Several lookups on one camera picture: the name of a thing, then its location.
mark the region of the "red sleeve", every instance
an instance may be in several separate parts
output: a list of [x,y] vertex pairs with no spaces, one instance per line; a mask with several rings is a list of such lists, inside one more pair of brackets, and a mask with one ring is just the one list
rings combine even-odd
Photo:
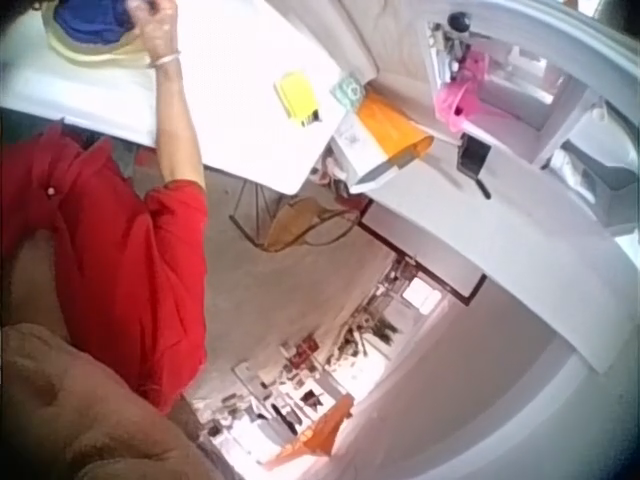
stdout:
[[153,223],[155,244],[164,263],[164,271],[177,297],[189,298],[181,321],[185,337],[182,341],[158,351],[154,359],[148,400],[162,412],[196,376],[205,359],[204,292],[206,260],[204,235],[207,204],[204,189],[195,182],[174,181],[150,191],[145,203]]

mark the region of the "wall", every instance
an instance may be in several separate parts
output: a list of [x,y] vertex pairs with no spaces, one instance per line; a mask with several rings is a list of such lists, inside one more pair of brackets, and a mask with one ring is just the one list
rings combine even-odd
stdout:
[[[423,462],[425,473],[414,478],[613,478],[630,460],[634,449],[637,455],[639,369],[637,335],[629,338],[604,375],[590,369],[576,353],[501,430],[440,468],[431,469],[428,462]],[[521,383],[524,386],[535,381],[525,378]],[[495,409],[502,410],[504,406],[497,405]]]
[[[403,477],[394,472],[489,410],[556,338],[528,308],[488,281],[471,306],[450,304],[358,405],[354,424],[339,441],[338,458],[318,475],[346,479],[341,475],[354,468],[358,478],[371,480],[419,474],[419,468]],[[459,453],[445,451],[436,463]]]

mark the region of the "white table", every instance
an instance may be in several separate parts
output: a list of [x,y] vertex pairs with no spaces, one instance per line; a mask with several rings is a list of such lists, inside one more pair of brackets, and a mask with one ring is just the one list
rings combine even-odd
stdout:
[[[298,191],[345,111],[330,94],[338,65],[262,0],[180,2],[185,89],[206,165],[277,191]],[[82,68],[48,46],[29,13],[0,45],[0,105],[130,140],[155,144],[150,71]],[[274,83],[304,71],[320,123],[291,122]]]

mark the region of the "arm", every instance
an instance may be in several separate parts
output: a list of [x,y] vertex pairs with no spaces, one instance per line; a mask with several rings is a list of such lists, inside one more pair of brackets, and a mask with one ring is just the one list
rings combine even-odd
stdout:
[[136,29],[155,66],[157,86],[157,152],[165,182],[191,180],[203,188],[204,170],[182,82],[175,0],[128,0]]

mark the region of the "concrete floor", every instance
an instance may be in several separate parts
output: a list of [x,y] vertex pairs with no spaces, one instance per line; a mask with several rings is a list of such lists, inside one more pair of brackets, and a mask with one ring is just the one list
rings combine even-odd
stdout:
[[[134,180],[140,193],[160,183],[157,171],[148,168],[137,168]],[[283,341],[295,342],[316,331],[321,347],[328,348],[393,258],[358,228],[332,246],[263,253],[228,219],[242,182],[212,171],[206,173],[206,182],[209,357],[187,392],[202,421],[223,397],[244,393],[231,371],[239,362],[248,360],[268,382],[283,364],[278,349]],[[303,191],[324,192],[314,185]],[[239,213],[243,218],[251,216],[253,199],[248,199]],[[323,198],[323,204],[328,206],[330,199]]]

